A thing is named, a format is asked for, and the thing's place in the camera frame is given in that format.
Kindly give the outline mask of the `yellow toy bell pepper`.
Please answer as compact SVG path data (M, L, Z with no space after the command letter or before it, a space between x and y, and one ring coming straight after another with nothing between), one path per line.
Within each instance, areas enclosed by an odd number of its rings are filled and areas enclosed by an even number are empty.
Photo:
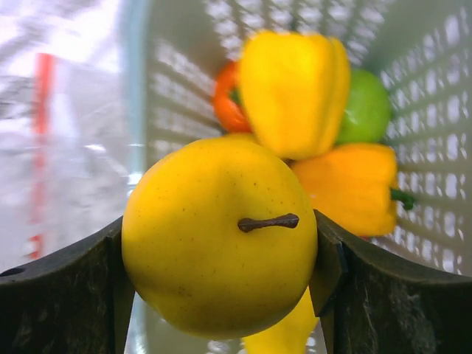
M347 105L347 50L319 33L259 32L243 46L237 88L261 145L284 159L322 155L334 145Z

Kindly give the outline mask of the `clear orange-zip bag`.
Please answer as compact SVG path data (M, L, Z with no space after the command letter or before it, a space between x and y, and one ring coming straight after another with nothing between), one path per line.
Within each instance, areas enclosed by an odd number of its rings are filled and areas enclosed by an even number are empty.
M123 1L1 3L1 269L122 214Z

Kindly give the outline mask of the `yellow toy apple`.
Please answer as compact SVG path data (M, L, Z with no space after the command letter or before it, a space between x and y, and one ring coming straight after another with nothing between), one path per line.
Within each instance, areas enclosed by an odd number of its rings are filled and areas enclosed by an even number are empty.
M155 163L128 199L122 258L137 293L177 329L249 336L301 299L317 253L316 219L292 170L228 137Z

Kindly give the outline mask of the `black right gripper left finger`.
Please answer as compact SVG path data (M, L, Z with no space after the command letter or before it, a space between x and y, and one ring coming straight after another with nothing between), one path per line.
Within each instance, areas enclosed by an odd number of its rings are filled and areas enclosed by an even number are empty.
M122 219L1 273L2 353L123 353L134 288Z

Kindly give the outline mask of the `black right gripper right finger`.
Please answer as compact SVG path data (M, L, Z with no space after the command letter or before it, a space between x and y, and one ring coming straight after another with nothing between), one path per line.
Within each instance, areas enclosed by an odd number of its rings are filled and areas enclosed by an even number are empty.
M327 353L470 353L471 278L421 265L314 213L310 280Z

